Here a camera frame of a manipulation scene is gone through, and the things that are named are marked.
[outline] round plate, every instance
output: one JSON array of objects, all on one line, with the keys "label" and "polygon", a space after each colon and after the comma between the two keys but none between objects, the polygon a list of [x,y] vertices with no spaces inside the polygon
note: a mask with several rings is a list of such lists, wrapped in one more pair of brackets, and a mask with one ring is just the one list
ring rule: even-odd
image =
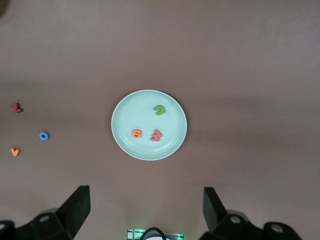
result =
[{"label": "round plate", "polygon": [[[154,161],[178,150],[187,134],[187,119],[171,96],[156,90],[140,90],[115,107],[111,129],[116,143],[127,154]],[[133,134],[134,130],[140,130],[141,134]]]}]

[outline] table surface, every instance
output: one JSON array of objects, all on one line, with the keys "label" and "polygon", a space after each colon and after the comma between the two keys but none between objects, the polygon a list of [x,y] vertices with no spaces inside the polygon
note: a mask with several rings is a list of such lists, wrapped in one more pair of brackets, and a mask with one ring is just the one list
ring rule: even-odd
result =
[{"label": "table surface", "polygon": [[[318,239],[318,0],[6,0],[0,14],[1,219],[21,226],[89,185],[75,239],[157,227],[197,240],[214,187],[259,228]],[[162,160],[129,156],[111,132],[118,102],[144,89],[187,117]]]}]

